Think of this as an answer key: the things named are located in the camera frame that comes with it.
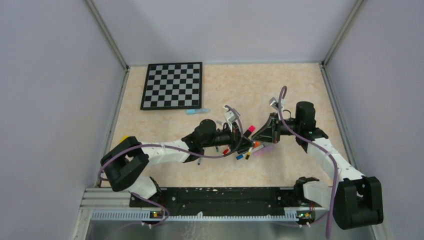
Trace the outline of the yellow capped white pen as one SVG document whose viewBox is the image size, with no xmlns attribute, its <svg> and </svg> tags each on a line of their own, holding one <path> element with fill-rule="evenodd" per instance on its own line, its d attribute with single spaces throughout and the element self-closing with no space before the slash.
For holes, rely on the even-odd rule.
<svg viewBox="0 0 424 240">
<path fill-rule="evenodd" d="M 250 158 L 251 153 L 252 153 L 252 150 L 253 150 L 253 147 L 250 147 L 250 148 L 248 149 L 248 151 L 244 154 L 244 159 L 245 159 L 245 160 L 248 160 L 248 159 Z"/>
</svg>

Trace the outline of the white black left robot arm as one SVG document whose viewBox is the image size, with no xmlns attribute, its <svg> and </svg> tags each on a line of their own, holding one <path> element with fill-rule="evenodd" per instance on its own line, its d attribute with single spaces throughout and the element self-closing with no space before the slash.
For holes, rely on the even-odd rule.
<svg viewBox="0 0 424 240">
<path fill-rule="evenodd" d="M 101 160 L 100 171 L 105 173 L 114 192 L 130 192 L 141 197 L 149 207 L 160 202 L 160 187 L 142 174 L 148 165 L 190 163 L 204 157 L 205 148 L 227 146 L 231 153 L 246 152 L 254 143 L 248 130 L 233 124 L 217 128 L 211 119 L 204 119 L 192 133 L 180 140 L 165 143 L 143 143 L 134 136 L 125 138 Z"/>
</svg>

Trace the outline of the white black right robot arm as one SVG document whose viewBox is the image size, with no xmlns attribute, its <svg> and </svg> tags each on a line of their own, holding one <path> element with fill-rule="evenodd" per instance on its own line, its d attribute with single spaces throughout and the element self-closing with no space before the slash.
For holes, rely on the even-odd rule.
<svg viewBox="0 0 424 240">
<path fill-rule="evenodd" d="M 299 178 L 293 192 L 294 202 L 299 206 L 307 206 L 310 202 L 319 204 L 343 230 L 382 224 L 381 182 L 354 168 L 337 151 L 328 135 L 317 127 L 314 104 L 300 101 L 296 104 L 295 116 L 282 119 L 284 102 L 272 98 L 269 103 L 276 112 L 270 113 L 252 140 L 276 144 L 281 136 L 295 136 L 297 144 L 332 179 L 332 186 L 328 186 L 315 178 Z"/>
</svg>

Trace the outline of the light blue correction tape pen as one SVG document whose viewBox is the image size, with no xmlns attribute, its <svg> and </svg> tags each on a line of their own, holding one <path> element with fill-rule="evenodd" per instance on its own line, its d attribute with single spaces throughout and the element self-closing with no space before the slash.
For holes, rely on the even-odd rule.
<svg viewBox="0 0 424 240">
<path fill-rule="evenodd" d="M 211 110 L 209 108 L 197 108 L 197 109 L 187 109 L 186 114 L 187 115 L 195 115 L 195 114 L 207 114 Z"/>
</svg>

